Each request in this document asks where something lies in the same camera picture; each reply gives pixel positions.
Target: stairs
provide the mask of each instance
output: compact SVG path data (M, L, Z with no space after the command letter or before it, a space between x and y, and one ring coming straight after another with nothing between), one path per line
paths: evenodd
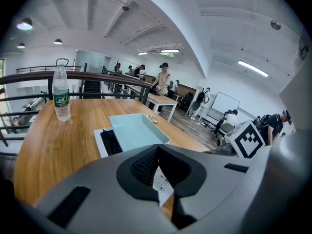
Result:
M101 93L101 83L95 80L86 80L84 82L84 93ZM90 95L83 96L84 99L101 99L101 96Z

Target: water bottle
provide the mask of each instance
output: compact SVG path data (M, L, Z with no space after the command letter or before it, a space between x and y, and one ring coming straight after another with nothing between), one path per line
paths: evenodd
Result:
M53 84L52 84L54 108L55 108L55 112L57 114L58 120L67 121L70 119L67 74L66 74L66 69L64 67L65 62L59 61L59 64L58 64L58 60L57 60L58 67L56 71L54 72Z

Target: light blue tray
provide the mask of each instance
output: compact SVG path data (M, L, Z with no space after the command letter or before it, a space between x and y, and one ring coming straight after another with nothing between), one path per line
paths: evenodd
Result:
M144 114L110 116L109 120L124 152L138 147L170 142L170 139Z

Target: bottle label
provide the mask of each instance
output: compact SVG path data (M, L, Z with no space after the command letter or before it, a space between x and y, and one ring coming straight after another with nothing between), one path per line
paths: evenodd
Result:
M54 100L55 107L65 107L69 104L68 93L65 93L62 95L53 94L53 100Z

